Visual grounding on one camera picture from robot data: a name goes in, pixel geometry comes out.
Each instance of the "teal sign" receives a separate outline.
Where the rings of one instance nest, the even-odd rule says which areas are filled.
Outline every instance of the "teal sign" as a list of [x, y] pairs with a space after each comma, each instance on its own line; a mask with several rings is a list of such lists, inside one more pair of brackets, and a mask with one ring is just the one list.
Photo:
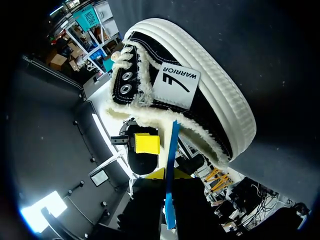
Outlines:
[[84, 31], [88, 31], [90, 28], [99, 24], [99, 19], [91, 4], [85, 6], [82, 10], [75, 12], [73, 17]]
[[103, 66], [105, 67], [106, 72], [108, 73], [109, 77], [112, 76], [112, 66], [114, 64], [114, 61], [112, 61], [110, 58], [107, 60], [103, 60]]

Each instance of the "sneaker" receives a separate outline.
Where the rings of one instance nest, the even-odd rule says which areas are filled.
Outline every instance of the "sneaker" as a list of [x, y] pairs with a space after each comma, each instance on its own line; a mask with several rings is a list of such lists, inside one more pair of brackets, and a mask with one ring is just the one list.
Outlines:
[[107, 113], [158, 128], [164, 161], [175, 120], [179, 135], [218, 168], [248, 148], [256, 122], [245, 97], [188, 33], [150, 18], [131, 27], [123, 44], [112, 67]]

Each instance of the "shoe label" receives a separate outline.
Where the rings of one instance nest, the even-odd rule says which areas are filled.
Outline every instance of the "shoe label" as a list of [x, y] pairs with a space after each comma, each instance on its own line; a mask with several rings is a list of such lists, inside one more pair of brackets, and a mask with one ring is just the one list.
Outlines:
[[154, 99], [189, 110], [200, 75], [191, 68], [162, 63], [153, 85]]

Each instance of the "white rubber sole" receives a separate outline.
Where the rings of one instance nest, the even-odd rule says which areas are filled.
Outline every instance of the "white rubber sole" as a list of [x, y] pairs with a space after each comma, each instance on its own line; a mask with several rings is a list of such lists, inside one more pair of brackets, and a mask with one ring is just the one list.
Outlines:
[[132, 32], [148, 35], [163, 45], [184, 67], [201, 73], [199, 89], [211, 105], [230, 141], [232, 160], [245, 151], [256, 135], [256, 121], [245, 97], [212, 56], [174, 23], [150, 18], [132, 26]]

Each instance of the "yellow sponge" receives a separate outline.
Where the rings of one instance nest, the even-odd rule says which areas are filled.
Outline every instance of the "yellow sponge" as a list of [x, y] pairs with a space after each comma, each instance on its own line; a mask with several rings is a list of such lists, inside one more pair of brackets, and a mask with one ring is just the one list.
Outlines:
[[160, 154], [160, 137], [149, 133], [135, 133], [135, 152], [137, 154]]

